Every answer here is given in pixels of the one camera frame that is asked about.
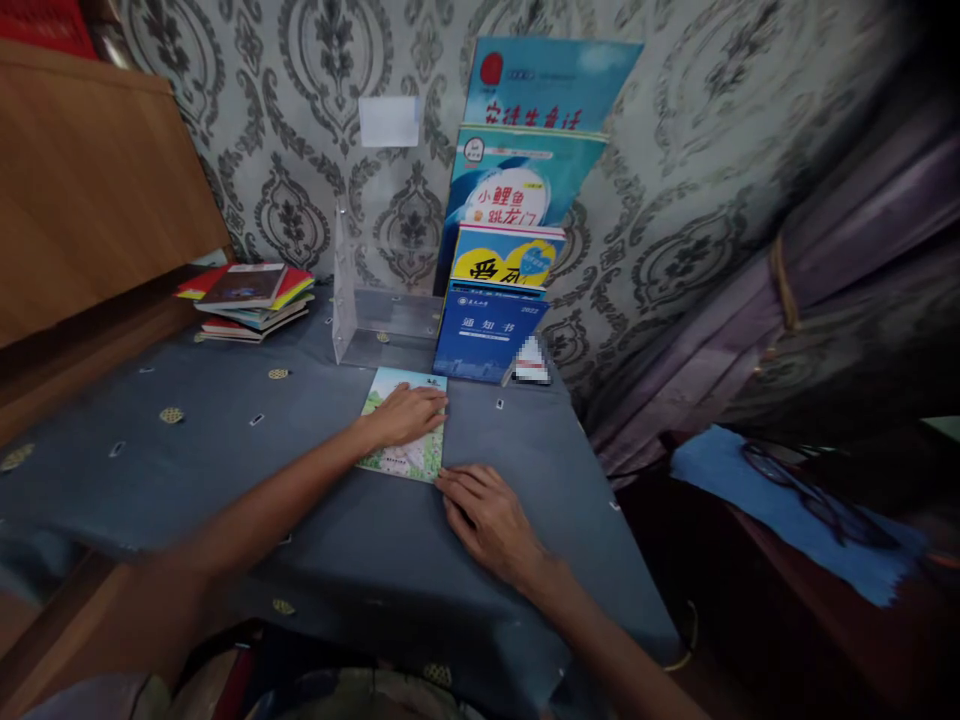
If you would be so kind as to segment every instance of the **wall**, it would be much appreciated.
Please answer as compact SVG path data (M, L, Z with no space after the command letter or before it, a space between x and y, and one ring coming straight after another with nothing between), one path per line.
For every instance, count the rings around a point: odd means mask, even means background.
M376 245L364 279L424 292L475 38L644 41L550 288L578 398L769 241L912 40L885 0L126 0L122 17L241 254L329 274L339 194ZM359 146L357 98L377 94L424 98L419 147Z

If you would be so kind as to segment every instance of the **stack of books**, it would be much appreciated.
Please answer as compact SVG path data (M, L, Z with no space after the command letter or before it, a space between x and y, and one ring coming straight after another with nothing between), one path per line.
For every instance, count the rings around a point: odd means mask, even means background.
M499 383L530 370L549 382L532 335L564 254L560 225L607 145L603 123L642 49L477 39L437 261L434 294L446 301L434 373Z
M313 283L311 273L283 263L230 263L184 283L176 296L214 316L203 323L200 337L260 344L309 312Z

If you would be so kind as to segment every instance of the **blue cloth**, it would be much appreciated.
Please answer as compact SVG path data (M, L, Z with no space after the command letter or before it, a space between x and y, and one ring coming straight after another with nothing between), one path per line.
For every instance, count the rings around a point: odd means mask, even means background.
M674 453L671 475L736 505L874 605L889 606L897 584L926 546L923 533L861 508L901 546L882 550L849 541L838 544L830 528L804 509L796 490L770 482L750 466L740 452L744 442L714 425Z

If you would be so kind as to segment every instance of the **eyeglasses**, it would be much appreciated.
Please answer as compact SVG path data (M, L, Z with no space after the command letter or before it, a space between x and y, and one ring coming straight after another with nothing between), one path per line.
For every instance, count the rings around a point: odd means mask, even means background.
M807 446L780 447L788 452L799 454L804 459L810 459L819 454ZM800 465L781 460L754 442L744 443L740 452L750 466L767 480L780 487L794 490L803 508L830 529L839 545L845 547L849 540L858 545L885 550L900 547L900 542L895 537L877 525L856 505L835 494L828 495L816 485L801 480L801 476L809 473Z

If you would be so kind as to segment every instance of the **hand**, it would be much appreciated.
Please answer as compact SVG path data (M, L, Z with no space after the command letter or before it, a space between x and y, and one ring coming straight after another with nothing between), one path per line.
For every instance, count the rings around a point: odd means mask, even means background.
M446 415L439 414L447 406L442 390L400 383L380 407L357 420L374 449L406 445L440 427Z
M489 465L442 469L434 484L444 495L450 527L474 560L527 597L550 582L559 563L540 544L520 501L496 470Z

